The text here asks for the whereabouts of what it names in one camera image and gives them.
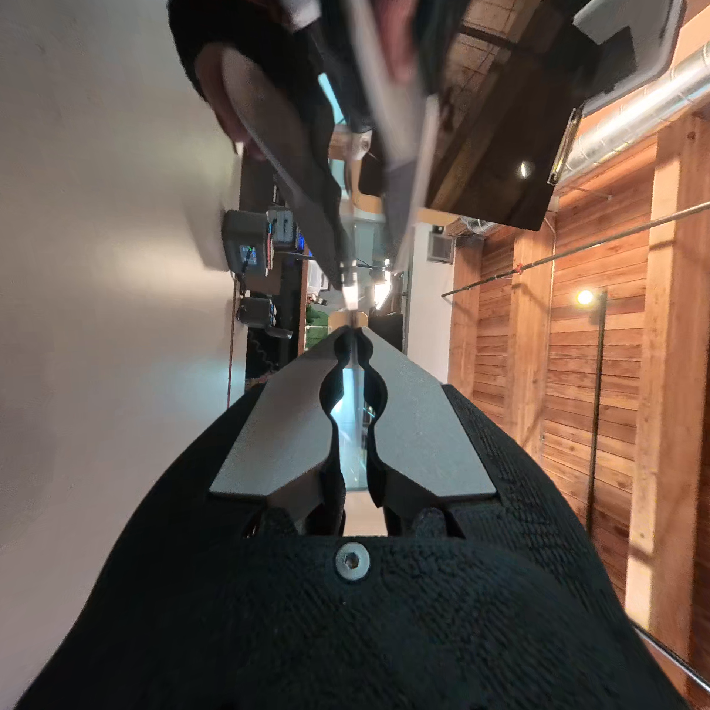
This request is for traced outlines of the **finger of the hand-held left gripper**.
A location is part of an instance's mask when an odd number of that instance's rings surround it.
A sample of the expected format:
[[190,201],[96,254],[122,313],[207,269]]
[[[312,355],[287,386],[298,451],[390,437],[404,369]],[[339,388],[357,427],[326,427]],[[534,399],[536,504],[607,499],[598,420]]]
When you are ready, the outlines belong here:
[[315,261],[335,288],[356,289],[356,256],[340,214],[342,188],[329,166],[334,128],[327,99],[304,120],[262,68],[236,49],[222,55],[229,102],[275,171],[276,183]]
[[392,76],[385,43],[370,1],[346,1],[345,16],[356,68],[383,151],[383,213],[388,259],[394,268],[408,266],[414,230],[427,195],[436,144],[439,100],[427,88],[414,37],[412,18],[403,26],[410,34],[410,72]]

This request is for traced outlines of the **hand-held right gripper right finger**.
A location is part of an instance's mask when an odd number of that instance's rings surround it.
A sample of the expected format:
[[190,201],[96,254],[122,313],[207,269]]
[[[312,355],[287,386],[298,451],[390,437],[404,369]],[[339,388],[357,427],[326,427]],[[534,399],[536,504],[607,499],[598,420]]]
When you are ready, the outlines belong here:
[[423,510],[492,500],[490,475],[436,378],[368,327],[356,330],[365,404],[368,491],[401,523]]

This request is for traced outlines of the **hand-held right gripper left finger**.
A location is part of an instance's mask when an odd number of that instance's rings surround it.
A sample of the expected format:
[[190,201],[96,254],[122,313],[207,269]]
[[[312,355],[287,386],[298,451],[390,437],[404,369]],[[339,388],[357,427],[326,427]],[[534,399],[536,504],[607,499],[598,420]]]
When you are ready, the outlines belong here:
[[342,528],[345,483],[332,410],[343,396],[353,328],[341,327],[272,375],[211,496],[285,510],[297,528]]

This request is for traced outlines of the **person's left hand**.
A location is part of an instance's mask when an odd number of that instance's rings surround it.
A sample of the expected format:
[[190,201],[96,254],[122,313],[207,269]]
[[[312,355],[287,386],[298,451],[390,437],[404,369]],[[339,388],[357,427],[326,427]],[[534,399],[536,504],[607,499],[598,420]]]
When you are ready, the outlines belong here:
[[234,148],[242,146],[244,152],[255,160],[265,161],[260,147],[240,121],[226,92],[222,71],[222,59],[227,46],[209,43],[201,49],[194,62],[195,75],[202,96],[210,106],[220,129]]

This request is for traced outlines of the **black case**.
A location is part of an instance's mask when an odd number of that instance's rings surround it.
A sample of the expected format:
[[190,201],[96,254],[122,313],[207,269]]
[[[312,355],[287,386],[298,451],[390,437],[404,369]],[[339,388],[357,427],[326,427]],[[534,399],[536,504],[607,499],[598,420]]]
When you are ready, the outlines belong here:
[[275,251],[295,251],[298,228],[292,211],[287,207],[272,206],[267,212],[268,234]]

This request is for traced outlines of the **black charger device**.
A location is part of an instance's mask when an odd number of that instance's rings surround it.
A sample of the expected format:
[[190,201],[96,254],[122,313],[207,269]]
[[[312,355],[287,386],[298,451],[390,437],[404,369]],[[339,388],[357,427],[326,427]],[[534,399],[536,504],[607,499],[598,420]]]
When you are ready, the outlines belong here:
[[277,327],[275,316],[276,309],[270,297],[242,297],[236,310],[236,319],[247,327],[277,339],[291,339],[293,333]]

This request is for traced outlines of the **black device with screen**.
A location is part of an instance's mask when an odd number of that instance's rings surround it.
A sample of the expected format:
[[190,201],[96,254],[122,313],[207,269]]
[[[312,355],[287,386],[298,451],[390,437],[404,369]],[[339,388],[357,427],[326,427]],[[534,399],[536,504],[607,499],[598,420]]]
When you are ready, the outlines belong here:
[[224,213],[222,244],[229,270],[234,274],[267,276],[272,268],[273,247],[266,212],[230,209]]

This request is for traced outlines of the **black ceiling pole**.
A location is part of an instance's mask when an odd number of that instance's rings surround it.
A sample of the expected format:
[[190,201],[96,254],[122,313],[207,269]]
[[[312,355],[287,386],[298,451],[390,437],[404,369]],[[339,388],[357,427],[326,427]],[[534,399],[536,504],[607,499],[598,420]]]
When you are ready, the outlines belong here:
[[598,315],[598,337],[596,348],[596,370],[594,376],[594,401],[591,424],[591,442],[589,454],[589,478],[586,494],[585,528],[588,537],[591,539],[594,526],[594,503],[595,503],[595,483],[596,483],[596,462],[599,439],[599,418],[601,408],[601,381],[604,367],[604,344],[606,336],[606,316],[608,308],[608,291],[601,290],[596,294],[597,315]]

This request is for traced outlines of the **metal air duct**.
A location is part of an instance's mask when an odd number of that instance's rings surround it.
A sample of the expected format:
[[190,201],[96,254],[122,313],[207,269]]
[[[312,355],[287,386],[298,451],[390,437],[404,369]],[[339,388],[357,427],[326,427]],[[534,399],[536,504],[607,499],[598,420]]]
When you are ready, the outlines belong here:
[[633,99],[581,133],[567,155],[555,191],[561,192],[708,101],[709,42],[706,42]]

